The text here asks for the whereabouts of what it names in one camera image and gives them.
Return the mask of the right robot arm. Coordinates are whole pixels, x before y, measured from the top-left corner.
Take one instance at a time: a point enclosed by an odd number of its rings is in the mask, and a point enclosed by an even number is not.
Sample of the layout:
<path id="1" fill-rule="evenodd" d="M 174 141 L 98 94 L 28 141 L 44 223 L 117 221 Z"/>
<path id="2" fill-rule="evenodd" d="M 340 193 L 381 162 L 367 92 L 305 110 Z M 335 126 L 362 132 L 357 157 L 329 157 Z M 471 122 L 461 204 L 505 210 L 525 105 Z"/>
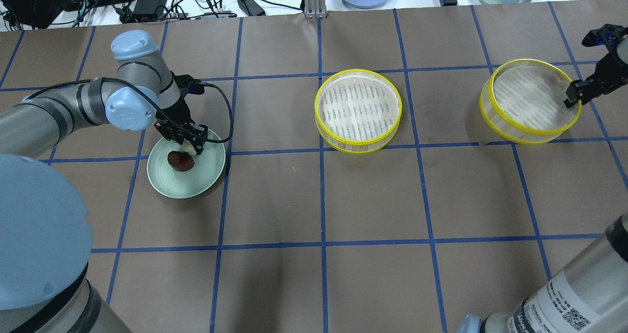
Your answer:
<path id="1" fill-rule="evenodd" d="M 584 47 L 606 55 L 586 79 L 536 59 L 501 65 L 478 98 L 480 114 L 496 134 L 523 145 L 540 145 L 576 123 L 592 99 L 627 84 L 627 29 L 605 24 L 590 30 Z M 585 250 L 511 311 L 487 318 L 467 315 L 460 333 L 625 333 L 627 331 L 627 215 L 615 219 Z"/>

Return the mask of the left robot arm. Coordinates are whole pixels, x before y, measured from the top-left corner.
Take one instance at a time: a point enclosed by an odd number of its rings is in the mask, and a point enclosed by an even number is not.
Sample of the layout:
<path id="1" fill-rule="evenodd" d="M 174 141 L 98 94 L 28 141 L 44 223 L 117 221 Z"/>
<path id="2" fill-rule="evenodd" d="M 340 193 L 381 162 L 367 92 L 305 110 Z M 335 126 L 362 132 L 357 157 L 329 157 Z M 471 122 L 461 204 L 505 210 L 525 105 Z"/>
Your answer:
<path id="1" fill-rule="evenodd" d="M 72 183 L 39 160 L 76 130 L 113 125 L 161 135 L 202 154 L 208 128 L 185 98 L 206 84 L 177 75 L 143 30 L 111 43 L 113 77 L 57 83 L 1 114 L 1 331 L 128 333 L 88 279 L 92 228 Z"/>

